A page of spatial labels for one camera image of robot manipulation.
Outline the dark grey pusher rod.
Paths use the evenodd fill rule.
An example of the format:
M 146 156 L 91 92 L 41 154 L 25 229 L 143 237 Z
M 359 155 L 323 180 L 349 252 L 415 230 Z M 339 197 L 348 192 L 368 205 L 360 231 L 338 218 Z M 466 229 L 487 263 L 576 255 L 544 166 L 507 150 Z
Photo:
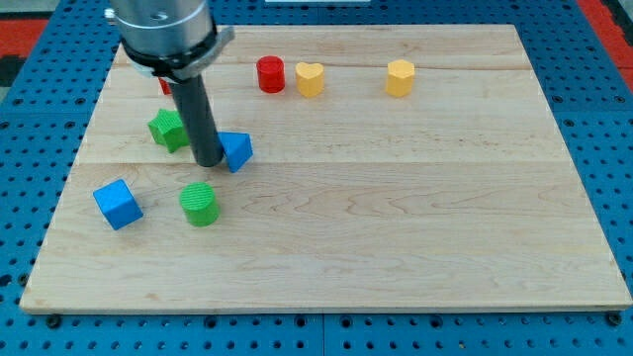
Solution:
M 202 76 L 171 83 L 169 87 L 196 163 L 216 166 L 222 161 L 224 151 Z

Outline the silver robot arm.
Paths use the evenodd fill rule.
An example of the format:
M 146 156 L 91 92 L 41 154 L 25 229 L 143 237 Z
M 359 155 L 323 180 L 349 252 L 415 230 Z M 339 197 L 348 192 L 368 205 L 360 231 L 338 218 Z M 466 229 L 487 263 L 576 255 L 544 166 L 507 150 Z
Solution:
M 224 157 L 203 71 L 234 39 L 219 29 L 206 0 L 111 0 L 106 20 L 118 27 L 136 69 L 166 81 L 198 165 Z

